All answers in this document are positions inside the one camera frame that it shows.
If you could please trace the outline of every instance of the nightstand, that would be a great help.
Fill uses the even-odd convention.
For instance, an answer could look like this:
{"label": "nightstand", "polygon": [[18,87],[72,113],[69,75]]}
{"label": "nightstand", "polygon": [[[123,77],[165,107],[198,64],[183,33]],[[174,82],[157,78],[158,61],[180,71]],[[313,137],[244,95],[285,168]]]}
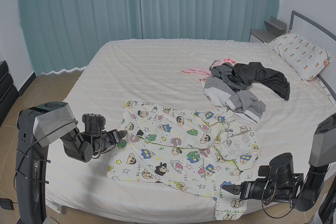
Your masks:
{"label": "nightstand", "polygon": [[286,24],[275,17],[270,17],[269,21],[264,21],[266,30],[251,29],[250,42],[269,43],[274,38],[286,32]]}

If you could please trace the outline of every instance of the robotic arm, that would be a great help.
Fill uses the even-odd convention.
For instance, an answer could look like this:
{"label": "robotic arm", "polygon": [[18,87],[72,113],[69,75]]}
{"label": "robotic arm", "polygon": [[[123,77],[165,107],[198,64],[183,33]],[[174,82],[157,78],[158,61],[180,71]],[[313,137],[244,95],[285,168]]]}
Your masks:
{"label": "robotic arm", "polygon": [[60,138],[65,153],[87,163],[121,142],[127,131],[103,131],[101,115],[84,114],[85,131],[80,132],[68,103],[49,102],[19,113],[15,178],[20,219],[18,224],[48,223],[45,209],[45,180],[49,144]]}
{"label": "robotic arm", "polygon": [[[321,122],[315,131],[305,182],[303,174],[294,173],[292,154],[283,153],[274,157],[268,166],[259,167],[258,176],[263,178],[244,181],[241,185],[222,185],[221,188],[234,195],[240,195],[242,200],[260,200],[262,206],[271,202],[285,202],[289,203],[291,209],[304,212],[315,205],[323,189],[329,164],[333,162],[336,162],[336,114]],[[335,210],[336,179],[324,203],[309,224],[329,223]]]}

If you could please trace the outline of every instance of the cartoon woman with black hair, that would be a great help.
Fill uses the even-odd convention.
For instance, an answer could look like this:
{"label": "cartoon woman with black hair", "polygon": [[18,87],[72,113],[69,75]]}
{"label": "cartoon woman with black hair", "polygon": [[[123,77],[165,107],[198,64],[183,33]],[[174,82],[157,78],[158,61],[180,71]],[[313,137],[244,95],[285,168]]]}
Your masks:
{"label": "cartoon woman with black hair", "polygon": [[157,175],[163,176],[167,172],[169,172],[169,170],[167,169],[166,163],[160,163],[159,166],[155,166],[154,173],[156,173]]}

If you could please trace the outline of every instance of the bed sheet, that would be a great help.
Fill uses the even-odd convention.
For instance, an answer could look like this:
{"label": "bed sheet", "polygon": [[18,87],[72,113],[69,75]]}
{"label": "bed sheet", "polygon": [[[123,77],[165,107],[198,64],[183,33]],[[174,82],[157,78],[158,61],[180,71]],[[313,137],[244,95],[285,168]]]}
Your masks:
{"label": "bed sheet", "polygon": [[[313,133],[319,122],[336,112],[325,93],[315,84],[306,86],[292,68],[264,44],[209,40],[124,40],[105,44],[91,60],[65,99],[73,114],[98,113],[106,129],[118,128],[125,100],[160,103],[176,109],[211,110],[203,93],[200,75],[185,74],[188,66],[208,68],[216,59],[260,61],[264,67],[285,74],[291,94],[287,102],[271,89],[253,83],[251,90],[267,109],[255,129],[262,148],[251,169],[274,156],[292,152],[295,172],[307,173]],[[78,128],[83,131],[84,124]],[[110,154],[89,163],[68,158],[57,140],[49,146],[46,199],[116,220],[142,223],[196,223],[215,220],[215,202],[206,197],[169,188],[160,183],[125,182],[107,178]],[[329,169],[329,176],[336,171]],[[261,209],[249,200],[246,213]]]}

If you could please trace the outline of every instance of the black garment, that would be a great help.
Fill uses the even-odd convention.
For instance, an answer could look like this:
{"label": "black garment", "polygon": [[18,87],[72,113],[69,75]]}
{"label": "black garment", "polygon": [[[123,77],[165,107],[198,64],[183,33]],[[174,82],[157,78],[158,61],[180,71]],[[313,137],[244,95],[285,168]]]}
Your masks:
{"label": "black garment", "polygon": [[290,85],[285,75],[271,68],[265,68],[260,62],[237,63],[232,67],[224,63],[211,69],[214,77],[222,79],[234,91],[246,90],[253,81],[258,81],[272,89],[286,101],[289,100]]}

